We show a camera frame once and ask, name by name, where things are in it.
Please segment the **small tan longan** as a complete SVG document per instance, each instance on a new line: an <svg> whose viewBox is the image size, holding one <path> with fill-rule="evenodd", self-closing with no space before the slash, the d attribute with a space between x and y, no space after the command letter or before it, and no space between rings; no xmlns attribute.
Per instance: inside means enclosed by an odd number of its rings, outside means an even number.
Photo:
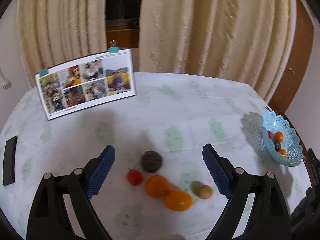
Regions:
<svg viewBox="0 0 320 240"><path fill-rule="evenodd" d="M208 185L201 185L195 194L201 199L208 199L213 195L213 189Z"/></svg>

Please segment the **photo collage card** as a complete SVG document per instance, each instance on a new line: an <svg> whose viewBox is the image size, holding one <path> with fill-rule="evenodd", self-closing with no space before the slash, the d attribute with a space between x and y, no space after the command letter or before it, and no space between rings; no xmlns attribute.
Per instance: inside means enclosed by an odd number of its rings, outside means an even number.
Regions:
<svg viewBox="0 0 320 240"><path fill-rule="evenodd" d="M46 76L35 75L48 120L136 95L130 49L81 57L48 70Z"/></svg>

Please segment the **beige curtain left panel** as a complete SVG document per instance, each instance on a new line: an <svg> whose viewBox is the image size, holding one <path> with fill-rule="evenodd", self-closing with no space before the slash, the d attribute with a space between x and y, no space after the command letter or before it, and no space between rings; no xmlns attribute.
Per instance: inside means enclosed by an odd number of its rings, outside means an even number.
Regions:
<svg viewBox="0 0 320 240"><path fill-rule="evenodd" d="M17 31L31 87L44 68L107 50L106 0L18 0Z"/></svg>

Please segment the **black smartphone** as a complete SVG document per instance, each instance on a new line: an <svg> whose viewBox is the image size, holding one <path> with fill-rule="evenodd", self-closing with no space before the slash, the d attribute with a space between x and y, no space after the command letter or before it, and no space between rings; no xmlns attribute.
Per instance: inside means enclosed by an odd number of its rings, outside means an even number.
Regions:
<svg viewBox="0 0 320 240"><path fill-rule="evenodd" d="M6 141L3 159L3 185L7 186L15 182L15 155L17 136Z"/></svg>

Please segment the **beige curtain panel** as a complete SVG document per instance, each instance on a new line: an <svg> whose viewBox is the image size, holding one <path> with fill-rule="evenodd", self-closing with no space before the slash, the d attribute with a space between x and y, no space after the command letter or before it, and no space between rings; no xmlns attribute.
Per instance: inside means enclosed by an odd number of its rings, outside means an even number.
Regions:
<svg viewBox="0 0 320 240"><path fill-rule="evenodd" d="M239 81L269 101L294 36L294 0L142 0L139 70Z"/></svg>
<svg viewBox="0 0 320 240"><path fill-rule="evenodd" d="M107 50L106 0L18 0L17 31L31 87L44 68Z"/></svg>

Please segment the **large mandarin with stem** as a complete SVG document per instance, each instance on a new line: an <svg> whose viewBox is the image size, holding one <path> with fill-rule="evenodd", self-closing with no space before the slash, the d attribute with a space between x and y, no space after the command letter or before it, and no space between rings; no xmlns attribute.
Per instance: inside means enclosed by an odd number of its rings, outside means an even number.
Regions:
<svg viewBox="0 0 320 240"><path fill-rule="evenodd" d="M280 148L277 150L277 152L283 157L286 158L286 151L283 148Z"/></svg>

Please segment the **dark brown oblong fruit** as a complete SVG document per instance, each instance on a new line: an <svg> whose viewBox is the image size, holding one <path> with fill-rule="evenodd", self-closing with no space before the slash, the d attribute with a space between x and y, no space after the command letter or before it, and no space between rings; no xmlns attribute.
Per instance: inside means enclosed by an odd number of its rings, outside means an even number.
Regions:
<svg viewBox="0 0 320 240"><path fill-rule="evenodd" d="M274 148L278 152L281 149L281 144L278 141L274 141Z"/></svg>

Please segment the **teal binder clip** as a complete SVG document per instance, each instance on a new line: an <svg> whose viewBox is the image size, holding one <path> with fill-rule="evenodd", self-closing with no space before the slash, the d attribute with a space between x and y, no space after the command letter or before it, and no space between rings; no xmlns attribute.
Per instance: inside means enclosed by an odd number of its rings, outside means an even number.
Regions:
<svg viewBox="0 0 320 240"><path fill-rule="evenodd" d="M109 43L110 47L108 48L109 53L118 53L119 47L117 46L117 40L111 40Z"/></svg>
<svg viewBox="0 0 320 240"><path fill-rule="evenodd" d="M39 71L39 77L43 77L49 74L49 70L48 68L44 68L42 70Z"/></svg>

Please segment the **teal binder clip right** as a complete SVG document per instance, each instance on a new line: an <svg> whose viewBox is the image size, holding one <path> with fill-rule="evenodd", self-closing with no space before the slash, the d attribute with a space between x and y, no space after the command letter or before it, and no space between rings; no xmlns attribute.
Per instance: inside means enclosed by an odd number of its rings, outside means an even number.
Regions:
<svg viewBox="0 0 320 240"><path fill-rule="evenodd" d="M108 48L109 53L118 53L119 47L117 46L117 40L111 40L109 43L110 47Z"/></svg>

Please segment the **teal binder clip left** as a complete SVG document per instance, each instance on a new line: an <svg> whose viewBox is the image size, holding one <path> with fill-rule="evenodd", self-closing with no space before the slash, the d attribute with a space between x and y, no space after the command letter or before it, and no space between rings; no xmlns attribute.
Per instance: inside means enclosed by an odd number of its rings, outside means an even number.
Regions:
<svg viewBox="0 0 320 240"><path fill-rule="evenodd" d="M43 77L49 74L49 70L48 68L44 68L42 70L39 71L39 77Z"/></svg>

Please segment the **beige curtain right panel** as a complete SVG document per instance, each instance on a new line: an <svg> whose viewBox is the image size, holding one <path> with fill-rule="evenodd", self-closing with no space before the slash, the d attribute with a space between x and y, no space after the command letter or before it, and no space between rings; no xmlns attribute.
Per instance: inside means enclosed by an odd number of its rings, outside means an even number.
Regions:
<svg viewBox="0 0 320 240"><path fill-rule="evenodd" d="M294 36L294 0L142 0L139 70L239 81L269 101Z"/></svg>

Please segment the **smooth orange mandarin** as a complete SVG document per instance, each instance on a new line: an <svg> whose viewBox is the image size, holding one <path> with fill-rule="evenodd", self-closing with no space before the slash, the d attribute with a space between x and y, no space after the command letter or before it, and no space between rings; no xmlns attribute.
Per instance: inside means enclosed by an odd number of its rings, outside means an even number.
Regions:
<svg viewBox="0 0 320 240"><path fill-rule="evenodd" d="M181 190L171 190L163 197L163 204L172 211L187 211L193 204L192 197Z"/></svg>

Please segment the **brown wooden door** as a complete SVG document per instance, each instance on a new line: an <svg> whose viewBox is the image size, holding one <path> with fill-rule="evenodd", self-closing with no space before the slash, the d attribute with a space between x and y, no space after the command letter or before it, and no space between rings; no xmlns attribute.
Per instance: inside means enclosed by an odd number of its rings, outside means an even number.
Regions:
<svg viewBox="0 0 320 240"><path fill-rule="evenodd" d="M294 99L309 64L314 25L301 0L296 0L296 28L291 53L283 75L268 105L284 114Z"/></svg>

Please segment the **dark brown round fruit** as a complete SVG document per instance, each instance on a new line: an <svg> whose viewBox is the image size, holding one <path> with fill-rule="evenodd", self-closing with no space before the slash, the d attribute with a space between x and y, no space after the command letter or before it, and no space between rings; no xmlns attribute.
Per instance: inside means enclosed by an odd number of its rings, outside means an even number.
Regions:
<svg viewBox="0 0 320 240"><path fill-rule="evenodd" d="M154 173L161 168L163 164L163 158L155 151L146 151L142 155L140 163L144 171L148 173Z"/></svg>

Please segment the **light blue lattice basket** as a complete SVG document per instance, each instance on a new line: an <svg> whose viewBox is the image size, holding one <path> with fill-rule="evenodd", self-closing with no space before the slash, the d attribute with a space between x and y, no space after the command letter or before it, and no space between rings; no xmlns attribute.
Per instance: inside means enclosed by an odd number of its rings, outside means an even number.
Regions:
<svg viewBox="0 0 320 240"><path fill-rule="evenodd" d="M262 115L261 135L269 155L279 164L298 166L302 161L302 146L294 128L281 115L266 111Z"/></svg>

